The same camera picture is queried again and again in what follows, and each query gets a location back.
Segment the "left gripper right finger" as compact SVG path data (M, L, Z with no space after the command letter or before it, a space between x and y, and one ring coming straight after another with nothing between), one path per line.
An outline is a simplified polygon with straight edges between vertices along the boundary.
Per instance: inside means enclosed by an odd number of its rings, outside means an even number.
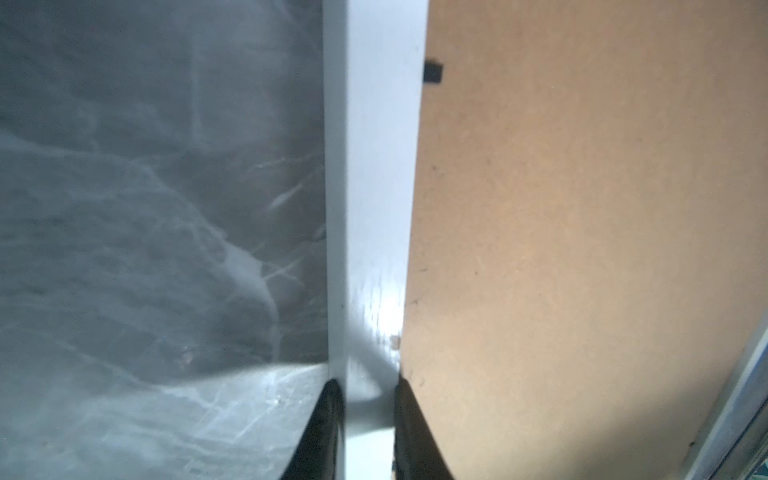
M397 480L453 480L410 383L400 376L394 403Z

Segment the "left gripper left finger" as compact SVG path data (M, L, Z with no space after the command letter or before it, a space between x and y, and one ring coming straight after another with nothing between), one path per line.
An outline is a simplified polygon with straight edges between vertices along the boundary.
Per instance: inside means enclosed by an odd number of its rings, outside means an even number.
M325 383L281 480L334 480L345 404L340 383Z

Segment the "brown cardboard backing board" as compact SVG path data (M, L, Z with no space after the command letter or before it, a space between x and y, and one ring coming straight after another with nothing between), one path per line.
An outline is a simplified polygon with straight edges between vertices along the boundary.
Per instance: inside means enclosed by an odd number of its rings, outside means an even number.
M458 479L675 479L767 308L763 1L434 1L403 373Z

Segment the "white picture frame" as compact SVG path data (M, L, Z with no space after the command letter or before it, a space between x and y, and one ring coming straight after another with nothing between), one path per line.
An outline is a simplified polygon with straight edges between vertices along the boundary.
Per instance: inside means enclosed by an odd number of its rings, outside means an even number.
M329 373L340 479L388 479L429 5L322 5Z

